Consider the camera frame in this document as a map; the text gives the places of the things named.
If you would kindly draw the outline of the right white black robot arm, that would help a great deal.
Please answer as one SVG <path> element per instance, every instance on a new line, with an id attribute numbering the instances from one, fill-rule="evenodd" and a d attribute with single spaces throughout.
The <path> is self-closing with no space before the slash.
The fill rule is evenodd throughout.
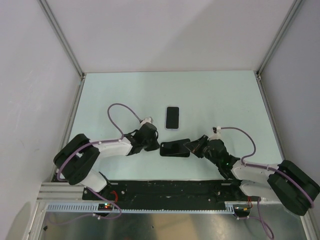
<path id="1" fill-rule="evenodd" d="M 261 197 L 280 202 L 287 210 L 304 216 L 314 206 L 320 186 L 289 160 L 280 164 L 257 164 L 228 153 L 225 143 L 203 135 L 184 144 L 190 153 L 213 163 L 222 177 L 239 183 L 231 187 L 232 197 Z"/>

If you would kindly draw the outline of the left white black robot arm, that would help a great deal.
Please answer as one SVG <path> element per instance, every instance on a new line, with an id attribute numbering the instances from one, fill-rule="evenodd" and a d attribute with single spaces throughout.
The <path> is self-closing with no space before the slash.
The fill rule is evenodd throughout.
<path id="1" fill-rule="evenodd" d="M 78 134 L 54 157 L 53 163 L 58 168 L 58 179 L 63 176 L 70 185 L 81 184 L 104 200 L 110 196 L 111 187 L 102 173 L 93 170 L 99 158 L 131 156 L 159 148 L 157 128 L 145 122 L 122 139 L 91 142 L 83 133 Z"/>

